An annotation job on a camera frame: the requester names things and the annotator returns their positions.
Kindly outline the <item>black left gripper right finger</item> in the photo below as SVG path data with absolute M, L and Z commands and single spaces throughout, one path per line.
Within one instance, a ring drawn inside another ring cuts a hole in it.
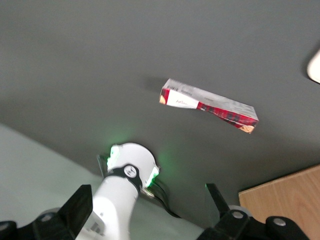
M 242 209 L 231 209 L 214 183 L 205 185 L 219 212 L 219 221 L 206 228 L 201 240 L 307 240 L 296 222 L 284 216 L 257 221 Z

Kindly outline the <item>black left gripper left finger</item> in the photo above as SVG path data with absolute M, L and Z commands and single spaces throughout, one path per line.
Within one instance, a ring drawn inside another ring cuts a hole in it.
M 0 223 L 2 240 L 74 240 L 93 211 L 92 187 L 81 185 L 58 210 L 46 210 L 35 220 L 17 227 L 12 220 Z

